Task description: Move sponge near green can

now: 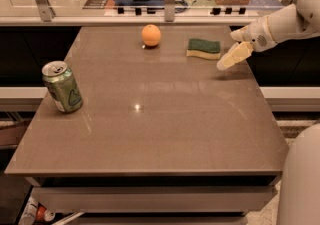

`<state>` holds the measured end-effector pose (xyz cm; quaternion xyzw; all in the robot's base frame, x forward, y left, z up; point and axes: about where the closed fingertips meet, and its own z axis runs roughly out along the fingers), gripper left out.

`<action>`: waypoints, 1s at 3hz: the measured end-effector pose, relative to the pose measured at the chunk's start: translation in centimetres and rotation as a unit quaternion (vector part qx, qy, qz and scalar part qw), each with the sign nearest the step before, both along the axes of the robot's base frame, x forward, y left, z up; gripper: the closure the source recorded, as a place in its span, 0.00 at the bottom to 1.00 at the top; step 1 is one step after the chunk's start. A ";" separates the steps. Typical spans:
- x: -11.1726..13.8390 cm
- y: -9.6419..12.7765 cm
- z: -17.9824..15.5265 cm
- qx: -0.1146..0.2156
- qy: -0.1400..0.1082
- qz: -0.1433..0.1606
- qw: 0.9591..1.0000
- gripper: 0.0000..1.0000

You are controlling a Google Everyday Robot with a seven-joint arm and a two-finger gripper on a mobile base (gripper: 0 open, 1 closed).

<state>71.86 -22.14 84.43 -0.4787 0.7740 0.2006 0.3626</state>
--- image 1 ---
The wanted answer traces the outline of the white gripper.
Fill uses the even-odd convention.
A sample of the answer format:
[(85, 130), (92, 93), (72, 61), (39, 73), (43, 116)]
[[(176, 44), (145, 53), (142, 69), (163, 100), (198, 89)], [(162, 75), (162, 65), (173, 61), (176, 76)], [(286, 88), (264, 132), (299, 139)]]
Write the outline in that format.
[(241, 43), (232, 45), (217, 62), (217, 69), (220, 71), (246, 60), (251, 56), (253, 50), (263, 52), (276, 46), (276, 41), (269, 30), (267, 16), (259, 18), (248, 26), (233, 30), (230, 36), (233, 40)]

